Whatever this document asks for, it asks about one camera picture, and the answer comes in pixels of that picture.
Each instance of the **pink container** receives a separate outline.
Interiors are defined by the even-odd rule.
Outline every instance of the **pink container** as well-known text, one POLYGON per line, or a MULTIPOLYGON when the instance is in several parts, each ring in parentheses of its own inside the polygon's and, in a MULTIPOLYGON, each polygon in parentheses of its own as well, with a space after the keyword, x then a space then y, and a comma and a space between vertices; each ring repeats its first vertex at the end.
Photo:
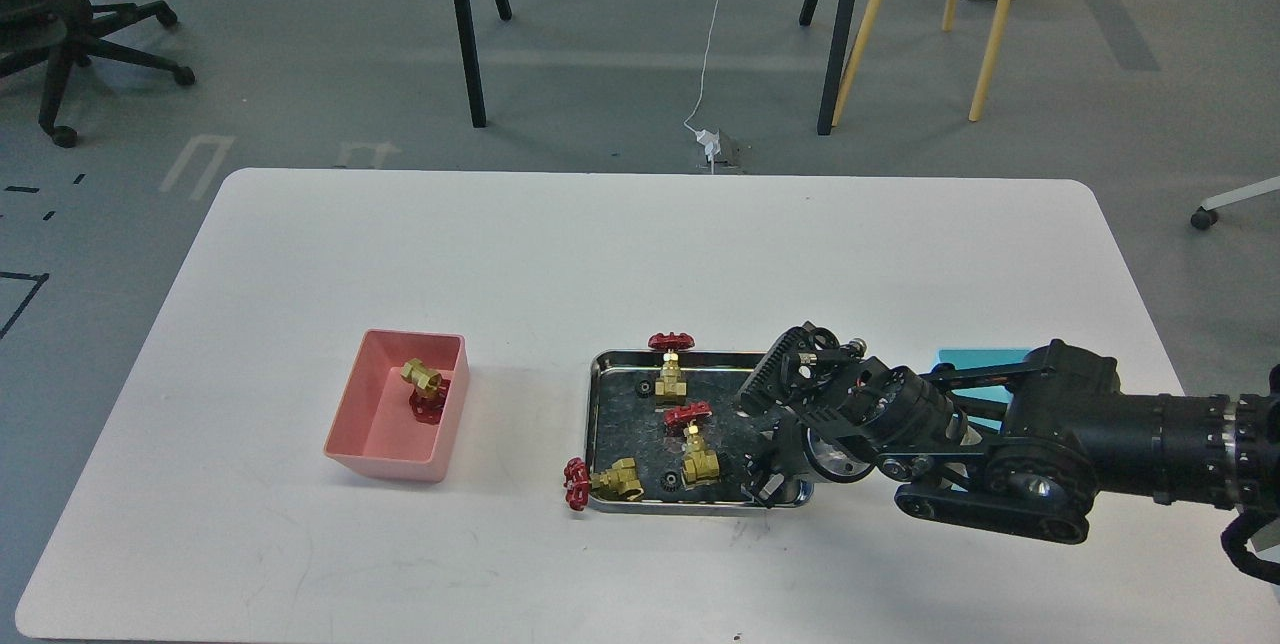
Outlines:
POLYGON ((365 476, 439 481, 449 467, 466 393, 462 337, 370 329, 356 353, 324 453, 365 476), (449 383, 439 425, 413 417, 408 403, 413 385, 399 376, 412 358, 449 383))

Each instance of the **gray floor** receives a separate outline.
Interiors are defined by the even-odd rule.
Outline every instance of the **gray floor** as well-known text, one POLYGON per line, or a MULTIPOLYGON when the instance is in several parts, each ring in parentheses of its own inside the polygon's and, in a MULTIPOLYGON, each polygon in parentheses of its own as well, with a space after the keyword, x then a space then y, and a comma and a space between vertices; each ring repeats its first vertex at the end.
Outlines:
MULTIPOLYGON (((484 131, 468 122, 451 0, 168 1, 179 29, 147 23, 116 41, 192 65, 200 83, 110 61, 78 70, 61 117, 78 149, 37 129, 37 70, 0 82, 0 271, 49 275, 0 339, 5 612, 238 166, 705 175, 681 120, 714 0, 511 0, 509 23, 474 0, 484 131)), ((719 5, 694 124, 737 138, 748 174, 1080 181, 1184 389, 1265 390, 1280 361, 1280 195, 1226 207, 1208 233, 1188 216, 1280 174, 1280 0, 1018 0, 980 124, 965 114, 992 3, 961 3, 942 35, 942 0, 886 0, 845 120, 823 138, 835 1, 809 29, 799 6, 719 5)), ((828 224, 873 236, 893 223, 846 211, 828 224)), ((0 278, 0 325, 33 286, 0 278)), ((22 639, 12 617, 0 636, 22 639)))

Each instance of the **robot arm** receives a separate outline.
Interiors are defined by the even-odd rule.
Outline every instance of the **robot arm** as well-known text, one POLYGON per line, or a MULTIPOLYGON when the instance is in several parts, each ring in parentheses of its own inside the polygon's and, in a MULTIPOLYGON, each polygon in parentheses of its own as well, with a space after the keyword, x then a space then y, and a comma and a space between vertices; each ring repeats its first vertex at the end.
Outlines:
POLYGON ((910 516, 1062 544, 1088 536, 1098 492, 1202 502, 1242 511, 1224 549, 1280 584, 1280 565, 1247 549, 1280 515, 1276 373, 1267 397, 1134 396, 1114 358, 1057 339, 1018 365, 925 375, 865 350, 806 321, 764 353, 736 397, 745 414, 777 415, 748 455, 748 497, 771 506, 787 480, 878 469, 902 483, 893 499, 910 516), (959 393, 978 385, 1005 385, 1011 402, 959 393))

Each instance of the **caster wheel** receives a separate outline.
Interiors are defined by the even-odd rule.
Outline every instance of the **caster wheel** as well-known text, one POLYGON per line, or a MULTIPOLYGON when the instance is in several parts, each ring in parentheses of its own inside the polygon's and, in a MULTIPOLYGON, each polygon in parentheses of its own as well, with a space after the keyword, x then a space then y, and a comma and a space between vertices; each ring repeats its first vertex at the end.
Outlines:
POLYGON ((178 24, 178 15, 166 6, 166 9, 156 12, 156 20, 159 20, 160 26, 164 26, 165 29, 170 29, 174 24, 178 24))
POLYGON ((69 125, 55 125, 54 133, 51 133, 49 138, 51 138, 54 143, 58 143, 61 149, 72 149, 76 146, 76 140, 78 137, 76 131, 69 125))
POLYGON ((1196 214, 1192 215, 1192 225, 1199 230, 1207 230, 1210 227, 1217 223, 1217 211, 1211 210, 1211 207, 1198 207, 1196 214))

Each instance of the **stainless steel tray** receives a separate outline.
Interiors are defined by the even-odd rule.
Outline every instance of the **stainless steel tray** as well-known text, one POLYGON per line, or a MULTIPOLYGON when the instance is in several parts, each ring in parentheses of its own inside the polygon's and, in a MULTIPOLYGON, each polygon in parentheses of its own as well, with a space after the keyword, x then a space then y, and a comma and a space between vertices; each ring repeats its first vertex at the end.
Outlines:
MULTIPOLYGON (((594 493, 591 508, 605 512, 740 515, 764 507, 741 493, 746 476, 742 455, 755 447, 760 429, 772 420, 744 417, 733 407, 733 394, 760 361, 759 352, 680 352, 680 369, 689 385, 686 402, 705 401, 712 416, 700 425, 708 446, 719 458, 721 480, 694 489, 662 488, 662 475, 678 471, 684 437, 668 437, 662 414, 671 408, 653 397, 641 397, 636 384, 653 382, 662 367, 662 352, 608 351, 591 364, 590 406, 586 419, 586 467, 603 471, 623 457, 636 461, 644 497, 636 502, 602 499, 594 493)), ((790 484, 782 507, 799 507, 813 495, 805 481, 790 484)))

